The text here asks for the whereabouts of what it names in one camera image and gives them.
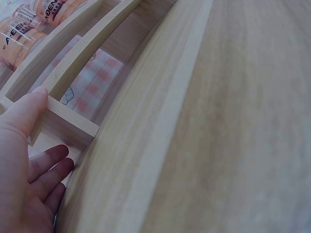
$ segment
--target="fingernail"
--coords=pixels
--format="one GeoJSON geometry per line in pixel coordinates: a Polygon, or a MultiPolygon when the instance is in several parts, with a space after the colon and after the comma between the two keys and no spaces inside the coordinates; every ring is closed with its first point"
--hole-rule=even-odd
{"type": "Polygon", "coordinates": [[[39,87],[36,87],[33,92],[38,92],[38,93],[42,93],[42,94],[46,94],[48,91],[45,87],[43,86],[39,86],[39,87]]]}

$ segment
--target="finger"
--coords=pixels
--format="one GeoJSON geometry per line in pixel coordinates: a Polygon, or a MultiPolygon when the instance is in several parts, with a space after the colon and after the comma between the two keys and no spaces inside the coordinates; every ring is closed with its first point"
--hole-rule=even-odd
{"type": "Polygon", "coordinates": [[[28,182],[32,183],[55,164],[66,158],[68,154],[68,148],[65,145],[59,145],[30,158],[28,182]]]}
{"type": "Polygon", "coordinates": [[[52,219],[54,219],[57,213],[60,201],[62,200],[65,190],[65,186],[62,183],[59,183],[44,201],[45,206],[51,212],[52,219]]]}
{"type": "Polygon", "coordinates": [[[43,113],[48,103],[48,92],[40,86],[16,101],[1,118],[1,128],[19,133],[28,138],[37,119],[43,113]]]}
{"type": "Polygon", "coordinates": [[[73,170],[74,163],[70,158],[63,159],[59,164],[39,176],[31,187],[34,189],[41,201],[73,170]]]}

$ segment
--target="wooden slat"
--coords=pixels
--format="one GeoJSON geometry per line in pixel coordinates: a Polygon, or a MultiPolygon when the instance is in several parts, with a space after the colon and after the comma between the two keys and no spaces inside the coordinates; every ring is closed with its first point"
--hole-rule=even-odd
{"type": "Polygon", "coordinates": [[[92,0],[53,30],[25,59],[0,91],[0,100],[26,94],[60,50],[96,15],[102,0],[92,0]]]}
{"type": "Polygon", "coordinates": [[[52,97],[62,98],[95,51],[139,3],[140,0],[119,3],[70,50],[43,83],[52,97]]]}
{"type": "MultiPolygon", "coordinates": [[[[1,101],[2,110],[6,111],[13,102],[7,97],[1,101]]],[[[78,113],[64,106],[51,96],[48,99],[47,110],[37,122],[31,133],[31,143],[34,144],[45,128],[49,133],[55,135],[66,145],[85,148],[96,136],[99,127],[78,113]]]]}
{"type": "Polygon", "coordinates": [[[176,0],[141,0],[132,14],[102,44],[101,49],[122,63],[127,62],[175,2],[176,0]]]}
{"type": "Polygon", "coordinates": [[[58,215],[58,233],[140,231],[211,5],[211,0],[180,0],[168,13],[78,163],[58,215]]]}

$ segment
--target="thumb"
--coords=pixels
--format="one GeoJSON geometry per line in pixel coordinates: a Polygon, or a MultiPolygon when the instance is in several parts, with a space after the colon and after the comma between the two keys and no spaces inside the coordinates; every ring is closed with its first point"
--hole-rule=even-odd
{"type": "Polygon", "coordinates": [[[14,130],[28,138],[48,103],[46,88],[39,86],[16,101],[0,116],[0,127],[14,130]]]}

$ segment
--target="wooden plank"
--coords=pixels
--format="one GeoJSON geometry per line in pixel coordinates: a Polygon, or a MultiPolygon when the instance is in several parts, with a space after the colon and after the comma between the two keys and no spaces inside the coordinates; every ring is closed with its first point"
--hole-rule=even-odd
{"type": "Polygon", "coordinates": [[[140,231],[211,5],[209,0],[180,0],[164,19],[81,157],[57,232],[140,231]]]}
{"type": "Polygon", "coordinates": [[[136,64],[137,60],[141,56],[142,52],[145,50],[146,46],[152,39],[153,35],[155,34],[156,30],[161,25],[163,18],[155,25],[155,27],[148,33],[148,35],[144,38],[132,56],[128,59],[128,61],[123,65],[120,72],[114,78],[112,84],[109,86],[109,89],[105,93],[104,97],[102,98],[101,102],[98,105],[95,113],[93,114],[91,121],[97,125],[101,125],[103,122],[106,114],[108,113],[113,101],[115,100],[116,96],[120,92],[125,80],[128,78],[130,72],[132,71],[134,65],[136,64]]]}
{"type": "MultiPolygon", "coordinates": [[[[13,104],[7,97],[1,101],[3,110],[7,110],[13,104]]],[[[99,127],[81,115],[64,106],[49,96],[47,110],[37,122],[32,134],[32,145],[45,128],[59,140],[69,146],[85,148],[96,136],[99,127]]]]}
{"type": "Polygon", "coordinates": [[[60,50],[96,14],[102,0],[92,0],[51,32],[25,59],[0,90],[0,100],[7,96],[16,101],[25,95],[60,50]]]}
{"type": "Polygon", "coordinates": [[[139,6],[101,45],[101,49],[122,63],[127,62],[152,28],[176,1],[141,0],[139,6]]]}
{"type": "Polygon", "coordinates": [[[214,1],[142,233],[311,232],[310,12],[214,1]]]}
{"type": "Polygon", "coordinates": [[[139,3],[140,0],[122,1],[88,31],[43,83],[49,95],[56,100],[62,98],[95,51],[139,3]]]}

